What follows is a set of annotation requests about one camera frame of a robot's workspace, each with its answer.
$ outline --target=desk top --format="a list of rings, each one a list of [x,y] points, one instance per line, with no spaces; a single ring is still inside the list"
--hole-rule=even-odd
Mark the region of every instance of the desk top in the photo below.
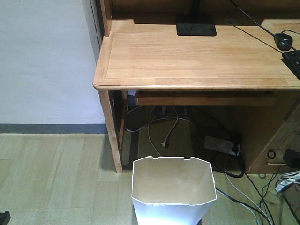
[[[97,63],[96,89],[300,90],[274,38],[257,26],[217,25],[216,37],[192,37],[177,36],[174,24],[136,21],[112,20]],[[300,19],[265,19],[262,25],[273,33],[299,31]],[[300,49],[300,37],[290,35]]]

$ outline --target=computer mouse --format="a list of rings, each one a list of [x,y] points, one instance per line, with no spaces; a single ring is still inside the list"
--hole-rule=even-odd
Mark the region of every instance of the computer mouse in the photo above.
[[[289,51],[291,49],[290,46],[292,46],[292,44],[293,44],[292,36],[287,35],[285,33],[278,33],[278,34],[275,34],[275,36],[277,37],[277,38],[274,37],[277,48],[279,48],[281,51]]]

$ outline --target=desk leg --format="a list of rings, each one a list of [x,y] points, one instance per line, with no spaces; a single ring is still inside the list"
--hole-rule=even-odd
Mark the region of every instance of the desk leg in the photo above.
[[[112,148],[112,155],[117,173],[122,172],[121,163],[121,148],[115,118],[115,111],[113,106],[113,91],[111,90],[99,90],[99,97],[102,106],[102,110],[105,116],[106,127],[109,137],[109,142]]]

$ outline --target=white power strip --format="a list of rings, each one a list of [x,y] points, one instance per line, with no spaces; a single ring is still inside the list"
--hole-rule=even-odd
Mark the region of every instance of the white power strip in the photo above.
[[[293,184],[294,181],[297,181],[300,179],[300,173],[292,176],[289,179],[286,179],[285,181],[280,182],[277,186],[276,186],[276,191],[279,192],[283,192],[285,191],[289,186],[291,186]]]
[[[210,137],[210,136],[205,137],[204,147],[206,149],[210,149],[213,151],[219,151],[219,152],[222,152],[225,154],[230,154],[233,156],[239,155],[239,153],[240,153],[240,145],[237,146],[239,151],[236,154],[233,152],[233,147],[234,147],[233,142],[215,138],[215,137]]]

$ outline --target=trash can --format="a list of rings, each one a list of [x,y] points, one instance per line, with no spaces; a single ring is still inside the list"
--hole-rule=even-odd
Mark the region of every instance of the trash can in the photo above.
[[[211,165],[195,157],[138,159],[131,197],[139,225],[196,225],[217,199]]]

